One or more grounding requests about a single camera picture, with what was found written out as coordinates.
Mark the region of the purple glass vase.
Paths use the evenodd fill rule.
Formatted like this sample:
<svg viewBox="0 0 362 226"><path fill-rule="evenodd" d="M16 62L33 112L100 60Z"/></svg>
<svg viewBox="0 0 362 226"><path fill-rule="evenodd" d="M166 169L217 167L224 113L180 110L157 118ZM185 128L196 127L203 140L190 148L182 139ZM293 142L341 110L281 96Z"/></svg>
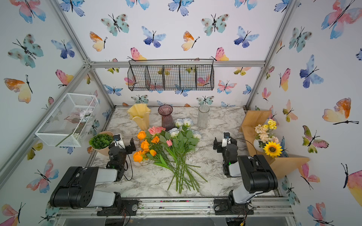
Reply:
<svg viewBox="0 0 362 226"><path fill-rule="evenodd" d="M173 107L170 105L162 105L158 109L158 113L162 117L162 127L169 131L175 127L172 117Z"/></svg>

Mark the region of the pink rose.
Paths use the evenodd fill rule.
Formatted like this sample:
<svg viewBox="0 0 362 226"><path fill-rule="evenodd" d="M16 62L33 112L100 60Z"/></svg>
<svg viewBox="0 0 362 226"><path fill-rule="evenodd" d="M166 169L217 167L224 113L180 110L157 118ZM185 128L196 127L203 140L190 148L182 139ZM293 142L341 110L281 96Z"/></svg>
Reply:
<svg viewBox="0 0 362 226"><path fill-rule="evenodd" d="M152 135L159 135L161 134L163 131L165 131L166 129L164 127L152 127L148 129L148 132Z"/></svg>

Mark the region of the orange ranunculus flower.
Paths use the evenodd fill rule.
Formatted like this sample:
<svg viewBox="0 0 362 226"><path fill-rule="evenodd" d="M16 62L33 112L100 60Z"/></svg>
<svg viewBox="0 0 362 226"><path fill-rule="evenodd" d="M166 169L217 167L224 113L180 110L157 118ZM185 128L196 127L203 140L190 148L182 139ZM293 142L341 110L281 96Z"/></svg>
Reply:
<svg viewBox="0 0 362 226"><path fill-rule="evenodd" d="M133 155L133 160L134 162L141 163L143 161L143 152L142 151L135 152Z"/></svg>

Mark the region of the orange rose flower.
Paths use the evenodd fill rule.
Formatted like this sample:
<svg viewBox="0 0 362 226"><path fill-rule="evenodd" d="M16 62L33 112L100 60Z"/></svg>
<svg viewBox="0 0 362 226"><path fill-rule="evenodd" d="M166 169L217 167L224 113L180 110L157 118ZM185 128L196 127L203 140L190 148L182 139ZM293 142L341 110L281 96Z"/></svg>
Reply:
<svg viewBox="0 0 362 226"><path fill-rule="evenodd" d="M138 135L137 135L137 138L138 138L139 140L144 140L146 137L147 137L147 134L146 134L145 131L140 131L140 132L138 133Z"/></svg>

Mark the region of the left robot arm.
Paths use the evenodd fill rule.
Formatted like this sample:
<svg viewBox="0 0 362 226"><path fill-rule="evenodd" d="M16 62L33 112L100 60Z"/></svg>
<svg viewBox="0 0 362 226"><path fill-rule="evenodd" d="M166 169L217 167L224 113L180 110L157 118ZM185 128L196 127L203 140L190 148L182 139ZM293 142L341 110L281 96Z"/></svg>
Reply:
<svg viewBox="0 0 362 226"><path fill-rule="evenodd" d="M118 135L109 147L109 162L106 167L70 167L50 197L50 206L55 208L120 207L120 194L96 189L96 185L119 182L125 179L129 166L126 158L136 151L134 139L123 146Z"/></svg>

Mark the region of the pink tulip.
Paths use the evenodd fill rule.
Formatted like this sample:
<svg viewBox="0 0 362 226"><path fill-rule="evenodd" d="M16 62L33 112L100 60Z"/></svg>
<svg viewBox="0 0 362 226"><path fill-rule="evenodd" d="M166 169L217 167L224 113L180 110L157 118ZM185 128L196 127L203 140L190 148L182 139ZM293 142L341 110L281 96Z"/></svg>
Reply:
<svg viewBox="0 0 362 226"><path fill-rule="evenodd" d="M170 140L167 140L166 143L167 143L167 145L168 145L169 147L171 147L171 146L173 145L173 142L172 142L171 139L170 139Z"/></svg>

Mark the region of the orange carnation flower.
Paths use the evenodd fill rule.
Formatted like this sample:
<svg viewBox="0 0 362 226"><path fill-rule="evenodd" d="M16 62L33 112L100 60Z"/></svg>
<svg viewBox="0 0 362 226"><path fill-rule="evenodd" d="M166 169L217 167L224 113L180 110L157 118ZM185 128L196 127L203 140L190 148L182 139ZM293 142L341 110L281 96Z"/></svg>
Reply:
<svg viewBox="0 0 362 226"><path fill-rule="evenodd" d="M158 144L160 142L159 136L155 136L151 142L154 144Z"/></svg>

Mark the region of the clear glass vase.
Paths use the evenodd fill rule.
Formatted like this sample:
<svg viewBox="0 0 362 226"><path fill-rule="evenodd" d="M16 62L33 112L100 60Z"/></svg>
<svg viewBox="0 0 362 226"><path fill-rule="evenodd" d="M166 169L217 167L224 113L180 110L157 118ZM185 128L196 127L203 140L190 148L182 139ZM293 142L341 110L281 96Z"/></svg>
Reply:
<svg viewBox="0 0 362 226"><path fill-rule="evenodd" d="M208 105L200 105L199 106L199 114L198 114L197 126L201 130L207 128L209 111L210 111L210 108L209 108Z"/></svg>

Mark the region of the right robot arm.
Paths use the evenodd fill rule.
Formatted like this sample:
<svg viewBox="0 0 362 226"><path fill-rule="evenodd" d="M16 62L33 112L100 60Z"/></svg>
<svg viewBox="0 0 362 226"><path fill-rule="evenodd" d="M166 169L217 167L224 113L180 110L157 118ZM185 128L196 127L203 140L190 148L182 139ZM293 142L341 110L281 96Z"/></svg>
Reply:
<svg viewBox="0 0 362 226"><path fill-rule="evenodd" d="M222 170L228 178L241 178L242 185L229 192L230 206L248 204L257 195L278 188L278 179L263 155L238 155L237 140L224 133L221 142L214 140L213 149L222 154Z"/></svg>

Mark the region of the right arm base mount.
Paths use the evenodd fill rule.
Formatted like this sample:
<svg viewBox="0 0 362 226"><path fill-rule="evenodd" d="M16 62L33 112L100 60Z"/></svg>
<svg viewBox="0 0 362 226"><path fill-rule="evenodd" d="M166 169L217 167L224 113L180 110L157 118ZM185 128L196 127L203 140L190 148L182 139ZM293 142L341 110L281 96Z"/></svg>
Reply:
<svg viewBox="0 0 362 226"><path fill-rule="evenodd" d="M214 199L215 215L253 215L254 209L247 203L232 204L229 199Z"/></svg>

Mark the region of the yellow ruffled vase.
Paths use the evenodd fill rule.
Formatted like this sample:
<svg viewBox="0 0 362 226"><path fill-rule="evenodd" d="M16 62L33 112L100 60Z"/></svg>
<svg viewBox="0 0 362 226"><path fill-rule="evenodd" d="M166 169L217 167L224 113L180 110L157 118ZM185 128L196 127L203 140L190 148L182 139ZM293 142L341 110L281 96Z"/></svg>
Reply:
<svg viewBox="0 0 362 226"><path fill-rule="evenodd" d="M142 131L146 131L150 127L150 113L151 109L147 104L134 104L127 113L129 119L136 122Z"/></svg>

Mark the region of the potted green succulent plant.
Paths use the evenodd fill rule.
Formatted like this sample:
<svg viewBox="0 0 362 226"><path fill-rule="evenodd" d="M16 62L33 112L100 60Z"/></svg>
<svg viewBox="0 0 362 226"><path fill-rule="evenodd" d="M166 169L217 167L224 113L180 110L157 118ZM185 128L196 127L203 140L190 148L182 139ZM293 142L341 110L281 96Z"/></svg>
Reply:
<svg viewBox="0 0 362 226"><path fill-rule="evenodd" d="M89 145L98 153L109 156L109 146L114 142L114 134L110 131L103 131L92 137Z"/></svg>

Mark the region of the white mesh wall basket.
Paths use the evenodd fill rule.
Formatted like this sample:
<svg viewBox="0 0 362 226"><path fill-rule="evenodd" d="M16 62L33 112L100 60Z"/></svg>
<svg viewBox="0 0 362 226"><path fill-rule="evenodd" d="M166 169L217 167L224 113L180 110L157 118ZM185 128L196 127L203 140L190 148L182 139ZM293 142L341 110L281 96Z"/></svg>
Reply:
<svg viewBox="0 0 362 226"><path fill-rule="evenodd" d="M95 95L67 93L35 135L48 146L81 147L98 110Z"/></svg>

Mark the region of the orange tulip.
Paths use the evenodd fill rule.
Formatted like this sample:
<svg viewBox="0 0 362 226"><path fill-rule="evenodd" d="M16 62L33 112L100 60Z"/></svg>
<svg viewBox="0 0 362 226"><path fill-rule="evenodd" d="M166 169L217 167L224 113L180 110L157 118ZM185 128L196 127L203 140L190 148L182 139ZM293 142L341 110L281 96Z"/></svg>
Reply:
<svg viewBox="0 0 362 226"><path fill-rule="evenodd" d="M150 150L150 154L151 154L152 156L156 156L156 155L157 155L157 152L156 152L155 150L151 149L151 150Z"/></svg>

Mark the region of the sunflower bouquet in vase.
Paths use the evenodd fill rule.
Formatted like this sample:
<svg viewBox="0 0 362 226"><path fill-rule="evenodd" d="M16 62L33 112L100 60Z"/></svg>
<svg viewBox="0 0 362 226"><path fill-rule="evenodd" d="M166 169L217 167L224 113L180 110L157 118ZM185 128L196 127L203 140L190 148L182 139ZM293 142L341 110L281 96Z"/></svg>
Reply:
<svg viewBox="0 0 362 226"><path fill-rule="evenodd" d="M253 142L255 150L271 158L281 157L283 148L280 140L274 134L276 129L277 123L273 119L269 119L266 124L255 126L256 136Z"/></svg>

